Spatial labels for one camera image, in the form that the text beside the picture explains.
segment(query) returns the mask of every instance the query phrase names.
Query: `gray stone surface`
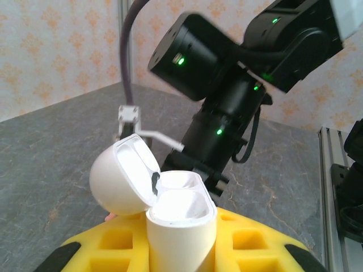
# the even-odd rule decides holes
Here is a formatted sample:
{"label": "gray stone surface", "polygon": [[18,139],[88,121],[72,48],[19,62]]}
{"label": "gray stone surface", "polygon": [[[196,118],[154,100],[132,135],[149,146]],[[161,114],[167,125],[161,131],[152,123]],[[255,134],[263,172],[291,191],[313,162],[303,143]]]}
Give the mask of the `gray stone surface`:
{"label": "gray stone surface", "polygon": [[[178,140],[199,108],[150,89],[134,93],[143,128]],[[32,271],[67,238],[103,221],[88,174],[112,144],[123,101],[116,84],[0,124],[1,271]],[[162,164],[169,148],[155,142],[153,152]],[[262,120],[249,161],[229,163],[225,175],[223,208],[302,241],[321,259],[317,135]]]}

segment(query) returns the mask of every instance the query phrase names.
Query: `wall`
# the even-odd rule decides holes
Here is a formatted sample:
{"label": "wall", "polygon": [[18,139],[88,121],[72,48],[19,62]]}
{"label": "wall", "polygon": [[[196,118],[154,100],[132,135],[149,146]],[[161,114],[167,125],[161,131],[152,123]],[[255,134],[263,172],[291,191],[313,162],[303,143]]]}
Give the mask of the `wall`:
{"label": "wall", "polygon": [[117,0],[0,7],[0,121],[120,81]]}
{"label": "wall", "polygon": [[[137,18],[133,32],[133,78],[143,86],[176,93],[147,71],[162,36],[181,12],[195,10],[242,41],[248,23],[273,0],[152,0]],[[262,117],[318,131],[321,126],[349,131],[363,117],[363,29],[345,42],[345,49],[298,83],[287,95],[268,87],[274,105]]]}

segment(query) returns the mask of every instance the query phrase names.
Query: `robotic arm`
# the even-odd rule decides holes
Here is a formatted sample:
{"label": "robotic arm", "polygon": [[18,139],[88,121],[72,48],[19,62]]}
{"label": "robotic arm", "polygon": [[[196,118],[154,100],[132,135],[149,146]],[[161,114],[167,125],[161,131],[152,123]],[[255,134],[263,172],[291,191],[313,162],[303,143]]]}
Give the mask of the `robotic arm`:
{"label": "robotic arm", "polygon": [[[137,9],[147,2],[136,0],[130,17],[134,19]],[[162,139],[164,135],[154,137],[153,131],[143,133],[140,125],[133,126],[135,122],[129,123],[131,129],[125,134],[125,121],[121,122],[121,137],[135,132],[170,145],[173,150],[162,171],[195,171],[207,189],[215,197],[220,196],[218,182],[228,183],[222,175],[227,162],[230,158],[235,163],[247,161],[258,129],[260,106],[272,105],[262,79],[289,92],[299,80],[341,51],[342,40],[357,31],[363,21],[362,13],[360,18],[358,13],[354,17],[356,24],[348,25],[338,2],[277,0],[251,21],[242,44],[233,42],[200,14],[181,14],[157,46],[148,68],[191,100],[205,101],[181,143]],[[356,8],[362,7],[360,1]],[[341,21],[335,15],[337,11]],[[121,57],[122,46],[127,45],[128,26],[126,18]],[[127,91],[129,81],[123,64]],[[247,142],[242,137],[253,118],[251,139]],[[238,159],[237,154],[247,143],[245,156]]]}

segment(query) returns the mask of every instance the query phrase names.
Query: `yellow foam holder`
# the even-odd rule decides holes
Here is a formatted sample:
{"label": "yellow foam holder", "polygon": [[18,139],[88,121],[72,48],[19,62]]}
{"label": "yellow foam holder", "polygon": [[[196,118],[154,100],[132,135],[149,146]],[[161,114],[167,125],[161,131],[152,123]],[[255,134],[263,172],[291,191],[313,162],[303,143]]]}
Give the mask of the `yellow foam holder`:
{"label": "yellow foam holder", "polygon": [[[118,216],[64,242],[80,249],[63,272],[149,272],[144,214]],[[299,241],[249,218],[218,208],[214,271],[303,272],[285,248]]]}

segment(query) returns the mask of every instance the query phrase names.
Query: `purple cable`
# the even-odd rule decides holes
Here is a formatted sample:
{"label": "purple cable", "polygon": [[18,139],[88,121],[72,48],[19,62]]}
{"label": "purple cable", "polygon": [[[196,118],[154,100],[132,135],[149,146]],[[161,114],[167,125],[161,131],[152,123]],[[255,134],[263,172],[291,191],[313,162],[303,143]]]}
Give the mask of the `purple cable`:
{"label": "purple cable", "polygon": [[133,96],[131,90],[130,75],[128,71],[128,44],[131,33],[132,24],[134,23],[136,16],[141,9],[148,3],[149,0],[135,0],[130,10],[128,11],[120,37],[120,65],[121,65],[121,77],[123,80],[126,104],[133,105]]}

